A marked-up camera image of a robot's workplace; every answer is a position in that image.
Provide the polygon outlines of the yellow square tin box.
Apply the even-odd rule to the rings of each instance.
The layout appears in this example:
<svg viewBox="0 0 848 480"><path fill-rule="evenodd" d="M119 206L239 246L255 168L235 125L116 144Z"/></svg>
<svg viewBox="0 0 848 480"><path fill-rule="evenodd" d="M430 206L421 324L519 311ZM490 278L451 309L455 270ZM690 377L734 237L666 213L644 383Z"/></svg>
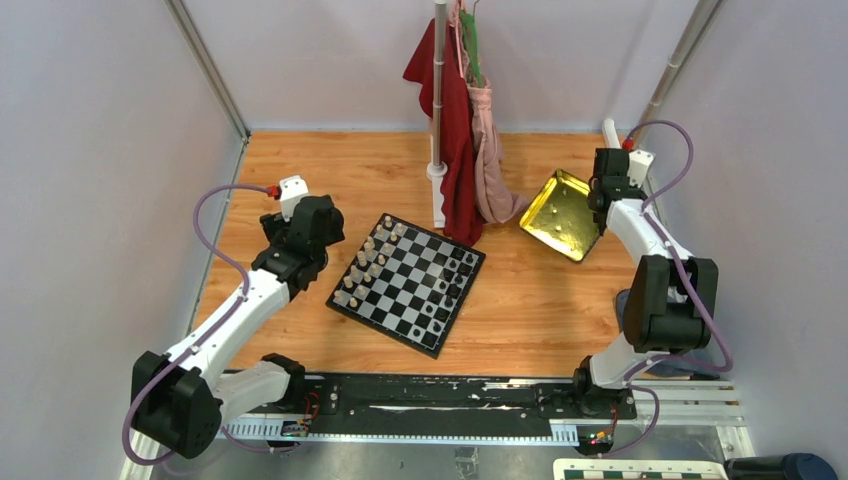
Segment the yellow square tin box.
<svg viewBox="0 0 848 480"><path fill-rule="evenodd" d="M566 258L580 263L600 238L599 227L587 204L588 194L589 185L584 180L557 169L531 201L519 226Z"/></svg>

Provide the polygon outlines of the black rook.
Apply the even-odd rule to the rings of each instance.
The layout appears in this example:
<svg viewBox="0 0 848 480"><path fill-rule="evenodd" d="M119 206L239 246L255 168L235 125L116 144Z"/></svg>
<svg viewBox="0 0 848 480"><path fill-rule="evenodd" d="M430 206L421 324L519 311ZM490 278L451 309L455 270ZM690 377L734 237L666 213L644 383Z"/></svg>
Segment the black rook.
<svg viewBox="0 0 848 480"><path fill-rule="evenodd" d="M455 247L450 254L450 257L461 261L464 258L465 252L461 248Z"/></svg>

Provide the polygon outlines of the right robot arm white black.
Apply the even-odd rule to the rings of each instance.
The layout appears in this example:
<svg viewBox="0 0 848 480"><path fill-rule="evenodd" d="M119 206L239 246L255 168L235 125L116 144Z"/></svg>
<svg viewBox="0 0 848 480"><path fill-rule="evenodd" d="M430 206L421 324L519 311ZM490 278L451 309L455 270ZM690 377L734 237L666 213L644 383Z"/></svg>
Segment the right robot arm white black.
<svg viewBox="0 0 848 480"><path fill-rule="evenodd" d="M603 232L614 233L637 266L621 333L574 372L571 403L596 417L625 400L638 374L669 358L705 348L711 331L718 267L681 247L658 222L645 193L629 177L631 152L599 148L588 206Z"/></svg>

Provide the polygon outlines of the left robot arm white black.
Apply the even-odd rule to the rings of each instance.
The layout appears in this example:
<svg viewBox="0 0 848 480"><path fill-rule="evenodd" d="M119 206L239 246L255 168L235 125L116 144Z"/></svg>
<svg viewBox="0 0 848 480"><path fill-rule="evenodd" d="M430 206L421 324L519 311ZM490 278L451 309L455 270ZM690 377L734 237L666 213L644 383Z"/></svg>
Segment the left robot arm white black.
<svg viewBox="0 0 848 480"><path fill-rule="evenodd" d="M162 354L143 353L133 366L122 444L138 465L195 458L232 420L264 404L293 413L310 402L304 366L283 355L224 372L259 327L317 279L328 247L344 238L344 218L331 197L310 194L301 176L260 191L280 205L260 218L267 247L244 268L197 229L201 243L233 266L241 282L200 327Z"/></svg>

